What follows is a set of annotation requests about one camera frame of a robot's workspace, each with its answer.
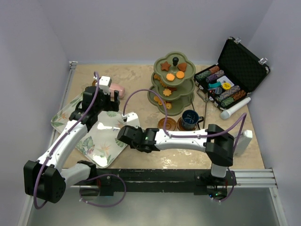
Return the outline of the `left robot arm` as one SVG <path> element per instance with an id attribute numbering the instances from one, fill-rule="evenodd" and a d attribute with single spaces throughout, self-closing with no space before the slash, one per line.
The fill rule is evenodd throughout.
<path id="1" fill-rule="evenodd" d="M 102 111 L 119 111 L 119 92 L 114 91 L 112 96 L 113 100 L 109 89 L 85 88 L 58 139 L 36 161 L 28 161 L 24 165 L 27 195 L 35 200 L 57 203 L 65 190 L 76 183 L 83 181 L 92 185 L 97 181 L 96 166 L 92 163 L 81 161 L 70 169 L 63 169 L 63 165 L 79 141 L 97 123 Z"/>

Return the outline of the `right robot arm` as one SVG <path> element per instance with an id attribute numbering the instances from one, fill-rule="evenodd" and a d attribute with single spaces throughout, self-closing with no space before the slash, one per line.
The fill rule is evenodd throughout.
<path id="1" fill-rule="evenodd" d="M 124 126 L 117 140 L 140 152 L 151 153 L 167 149 L 190 149 L 207 154 L 211 160 L 210 181 L 220 185 L 226 180 L 228 167 L 233 165 L 234 137 L 215 124 L 194 131 L 164 131 L 163 129 Z"/>

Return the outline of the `round orange cookie front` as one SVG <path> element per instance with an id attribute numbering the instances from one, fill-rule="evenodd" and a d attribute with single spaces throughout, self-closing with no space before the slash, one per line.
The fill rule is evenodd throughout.
<path id="1" fill-rule="evenodd" d="M 176 73 L 176 77 L 177 77 L 178 79 L 183 79 L 184 76 L 185 76 L 185 73 L 184 73 L 183 71 L 178 71 L 178 72 Z"/>

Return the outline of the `brown patterned cookie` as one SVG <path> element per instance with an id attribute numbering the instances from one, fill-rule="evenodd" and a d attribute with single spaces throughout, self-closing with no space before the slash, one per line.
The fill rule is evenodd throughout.
<path id="1" fill-rule="evenodd" d="M 163 87 L 167 87 L 167 85 L 162 80 L 160 80 L 160 83 Z"/>

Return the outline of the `leaf pattern serving tray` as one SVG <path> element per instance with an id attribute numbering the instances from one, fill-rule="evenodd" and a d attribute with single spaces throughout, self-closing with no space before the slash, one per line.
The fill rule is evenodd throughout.
<path id="1" fill-rule="evenodd" d="M 53 116 L 51 125 L 56 131 L 62 133 L 69 121 L 70 114 L 82 99 L 83 94 L 80 93 Z M 120 129 L 125 125 L 122 111 L 103 111 L 98 115 L 96 124 L 76 144 L 75 148 L 97 167 L 107 168 L 127 146 L 127 144 L 117 140 Z"/>

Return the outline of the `orange flower cookie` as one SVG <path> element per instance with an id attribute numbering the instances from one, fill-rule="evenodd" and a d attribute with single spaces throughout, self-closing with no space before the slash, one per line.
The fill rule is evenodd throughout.
<path id="1" fill-rule="evenodd" d="M 170 89 L 164 89 L 164 90 L 163 90 L 163 95 L 164 95 L 164 96 L 168 97 L 168 96 L 170 96 L 171 94 L 172 94 L 172 91 L 171 91 Z"/>

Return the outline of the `heart cookie light brown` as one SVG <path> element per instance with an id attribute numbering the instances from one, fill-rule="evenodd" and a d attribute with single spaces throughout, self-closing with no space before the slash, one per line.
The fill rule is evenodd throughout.
<path id="1" fill-rule="evenodd" d="M 187 68 L 187 63 L 180 63 L 177 65 L 179 71 L 185 72 Z"/>

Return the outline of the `pink cup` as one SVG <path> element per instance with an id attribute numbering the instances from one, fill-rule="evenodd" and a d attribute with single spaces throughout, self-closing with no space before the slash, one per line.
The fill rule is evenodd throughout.
<path id="1" fill-rule="evenodd" d="M 114 98 L 114 91 L 119 92 L 119 98 L 122 99 L 125 96 L 125 88 L 119 84 L 112 83 L 109 87 L 111 98 Z"/>

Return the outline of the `brown saucer back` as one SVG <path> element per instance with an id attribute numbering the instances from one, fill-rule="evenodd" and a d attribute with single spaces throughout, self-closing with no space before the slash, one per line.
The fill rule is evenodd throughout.
<path id="1" fill-rule="evenodd" d="M 158 122 L 159 129 L 163 129 L 164 121 L 165 121 L 165 118 L 162 118 L 159 120 L 159 122 Z M 174 119 L 168 117 L 167 121 L 166 121 L 166 130 L 175 131 L 176 129 L 177 129 L 176 121 Z"/>

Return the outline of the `dark star cookie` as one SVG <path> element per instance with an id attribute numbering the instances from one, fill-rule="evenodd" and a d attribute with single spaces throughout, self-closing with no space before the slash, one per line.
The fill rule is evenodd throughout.
<path id="1" fill-rule="evenodd" d="M 169 71 L 169 69 L 171 67 L 171 65 L 167 61 L 161 63 L 160 65 L 161 65 L 161 70 L 167 71 L 167 72 Z"/>
<path id="2" fill-rule="evenodd" d="M 176 91 L 177 88 L 176 87 L 168 87 L 169 90 L 171 90 L 171 92 Z"/>

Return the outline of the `maple leaf cookie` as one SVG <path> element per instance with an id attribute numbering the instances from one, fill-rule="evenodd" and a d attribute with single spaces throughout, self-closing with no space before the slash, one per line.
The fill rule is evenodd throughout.
<path id="1" fill-rule="evenodd" d="M 161 80 L 160 76 L 157 75 L 157 74 L 154 74 L 154 79 L 156 79 L 156 80 Z"/>

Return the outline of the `metal tongs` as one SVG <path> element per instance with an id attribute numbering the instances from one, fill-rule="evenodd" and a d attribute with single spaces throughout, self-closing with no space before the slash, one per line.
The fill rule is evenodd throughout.
<path id="1" fill-rule="evenodd" d="M 196 111 L 199 116 L 202 116 L 204 119 L 202 122 L 199 122 L 198 129 L 205 129 L 209 122 L 209 107 L 210 107 L 209 95 L 207 92 L 204 92 L 199 87 L 194 89 L 194 100 L 191 102 L 192 109 Z"/>

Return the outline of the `round orange cookie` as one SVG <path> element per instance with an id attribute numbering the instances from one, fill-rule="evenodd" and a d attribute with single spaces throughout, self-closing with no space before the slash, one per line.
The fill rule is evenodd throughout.
<path id="1" fill-rule="evenodd" d="M 167 79 L 168 81 L 173 81 L 173 80 L 175 79 L 175 76 L 174 76 L 172 73 L 168 73 L 168 74 L 166 75 L 166 79 Z"/>
<path id="2" fill-rule="evenodd" d="M 160 99 L 159 99 L 158 96 L 154 96 L 154 100 L 155 100 L 156 102 L 160 101 Z"/>
<path id="3" fill-rule="evenodd" d="M 183 79 L 184 76 L 185 76 L 185 73 L 184 73 L 183 71 L 178 71 L 178 72 L 176 73 L 176 77 L 177 77 L 178 79 Z"/>

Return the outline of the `dark blue mug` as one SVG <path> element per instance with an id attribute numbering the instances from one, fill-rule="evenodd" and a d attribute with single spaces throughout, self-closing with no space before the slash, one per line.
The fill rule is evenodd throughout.
<path id="1" fill-rule="evenodd" d="M 181 116 L 181 126 L 184 130 L 193 130 L 199 123 L 203 122 L 204 117 L 194 110 L 186 110 Z"/>

